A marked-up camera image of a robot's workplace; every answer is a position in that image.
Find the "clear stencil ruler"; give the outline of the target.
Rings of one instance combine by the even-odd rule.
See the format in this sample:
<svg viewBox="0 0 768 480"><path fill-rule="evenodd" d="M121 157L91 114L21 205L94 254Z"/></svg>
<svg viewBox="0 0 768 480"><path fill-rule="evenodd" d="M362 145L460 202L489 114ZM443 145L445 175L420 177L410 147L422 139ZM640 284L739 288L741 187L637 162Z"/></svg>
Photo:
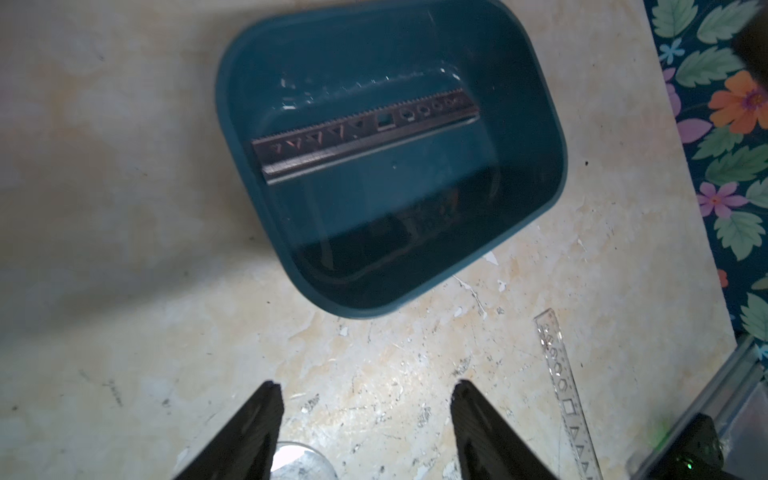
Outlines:
<svg viewBox="0 0 768 480"><path fill-rule="evenodd" d="M582 402L555 311L549 308L534 318L562 423L567 432L581 479L602 479Z"/></svg>

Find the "pink stencil ruler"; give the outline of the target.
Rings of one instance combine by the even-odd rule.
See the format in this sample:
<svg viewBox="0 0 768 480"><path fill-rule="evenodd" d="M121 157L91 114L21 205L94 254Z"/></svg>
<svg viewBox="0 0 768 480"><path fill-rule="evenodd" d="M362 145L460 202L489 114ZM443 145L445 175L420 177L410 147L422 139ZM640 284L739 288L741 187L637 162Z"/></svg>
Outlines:
<svg viewBox="0 0 768 480"><path fill-rule="evenodd" d="M395 127L426 126L430 120L475 113L480 116L478 105L464 90L455 89L257 138L251 141L251 148L254 156L257 152L265 153L267 160L284 159Z"/></svg>

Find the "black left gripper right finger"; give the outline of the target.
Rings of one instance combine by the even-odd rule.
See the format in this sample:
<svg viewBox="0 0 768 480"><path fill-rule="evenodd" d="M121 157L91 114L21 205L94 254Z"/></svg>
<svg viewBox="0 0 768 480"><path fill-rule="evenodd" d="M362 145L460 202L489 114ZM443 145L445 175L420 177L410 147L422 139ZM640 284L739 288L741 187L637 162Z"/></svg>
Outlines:
<svg viewBox="0 0 768 480"><path fill-rule="evenodd" d="M450 412L463 479L554 477L472 382L455 385Z"/></svg>

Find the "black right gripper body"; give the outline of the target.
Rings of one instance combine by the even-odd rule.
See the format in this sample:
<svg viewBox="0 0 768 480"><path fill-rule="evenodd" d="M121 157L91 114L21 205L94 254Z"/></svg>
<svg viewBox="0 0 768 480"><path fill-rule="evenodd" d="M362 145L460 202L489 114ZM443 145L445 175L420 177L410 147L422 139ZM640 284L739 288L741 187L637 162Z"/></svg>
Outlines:
<svg viewBox="0 0 768 480"><path fill-rule="evenodd" d="M703 412L651 443L636 479L743 479L727 470L723 436L729 422Z"/></svg>

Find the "teal plastic storage box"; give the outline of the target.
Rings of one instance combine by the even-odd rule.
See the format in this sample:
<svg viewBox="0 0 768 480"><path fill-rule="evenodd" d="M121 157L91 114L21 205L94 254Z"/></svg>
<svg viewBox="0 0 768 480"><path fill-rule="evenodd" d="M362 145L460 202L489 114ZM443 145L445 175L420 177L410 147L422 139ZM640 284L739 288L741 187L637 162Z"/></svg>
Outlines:
<svg viewBox="0 0 768 480"><path fill-rule="evenodd" d="M251 141L462 89L471 124L268 185ZM285 272L330 314L397 310L551 208L567 147L527 32L499 1L367 1L275 16L227 47L219 125Z"/></svg>

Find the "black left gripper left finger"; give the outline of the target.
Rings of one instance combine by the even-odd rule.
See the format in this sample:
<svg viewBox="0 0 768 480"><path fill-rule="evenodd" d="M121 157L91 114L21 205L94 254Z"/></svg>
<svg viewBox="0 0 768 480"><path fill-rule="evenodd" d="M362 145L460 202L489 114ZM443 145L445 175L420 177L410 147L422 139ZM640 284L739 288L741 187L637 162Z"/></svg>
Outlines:
<svg viewBox="0 0 768 480"><path fill-rule="evenodd" d="M268 479L283 414L280 385L264 382L177 477Z"/></svg>

